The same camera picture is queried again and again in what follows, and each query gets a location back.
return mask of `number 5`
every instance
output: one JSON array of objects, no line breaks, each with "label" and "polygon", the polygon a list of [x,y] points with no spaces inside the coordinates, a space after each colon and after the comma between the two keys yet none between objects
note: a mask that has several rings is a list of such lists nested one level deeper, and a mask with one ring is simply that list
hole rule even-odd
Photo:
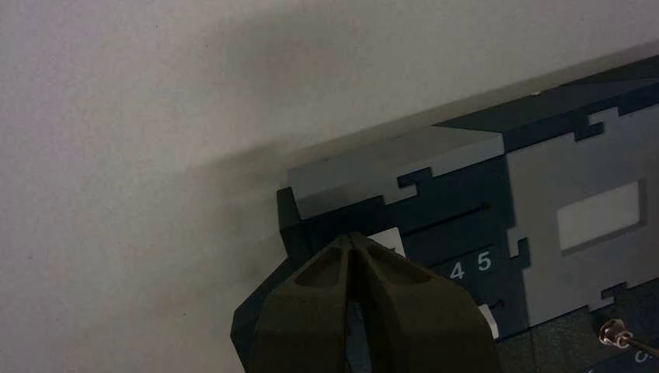
[{"label": "number 5", "polygon": [[492,260],[487,257],[488,255],[490,255],[489,251],[484,251],[478,254],[478,269],[482,272],[489,270],[492,266]]}]

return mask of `white label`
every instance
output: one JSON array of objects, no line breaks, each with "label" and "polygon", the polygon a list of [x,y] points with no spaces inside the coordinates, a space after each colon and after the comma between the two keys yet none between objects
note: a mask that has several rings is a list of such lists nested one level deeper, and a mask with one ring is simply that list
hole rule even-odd
[{"label": "white label", "polygon": [[391,229],[387,229],[386,231],[375,233],[374,235],[370,235],[368,238],[376,241],[384,247],[393,249],[393,251],[399,255],[406,256],[405,249],[403,248],[403,240],[400,238],[400,231],[398,230],[398,227],[393,227]]},{"label": "white label", "polygon": [[560,249],[565,250],[640,222],[637,181],[558,210]]}]

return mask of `white wall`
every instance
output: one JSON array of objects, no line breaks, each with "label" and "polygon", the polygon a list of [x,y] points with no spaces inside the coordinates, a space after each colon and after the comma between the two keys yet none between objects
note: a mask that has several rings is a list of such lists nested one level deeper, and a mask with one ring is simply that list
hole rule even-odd
[{"label": "white wall", "polygon": [[657,14],[2,0],[0,371],[239,371],[287,167],[655,54]]}]

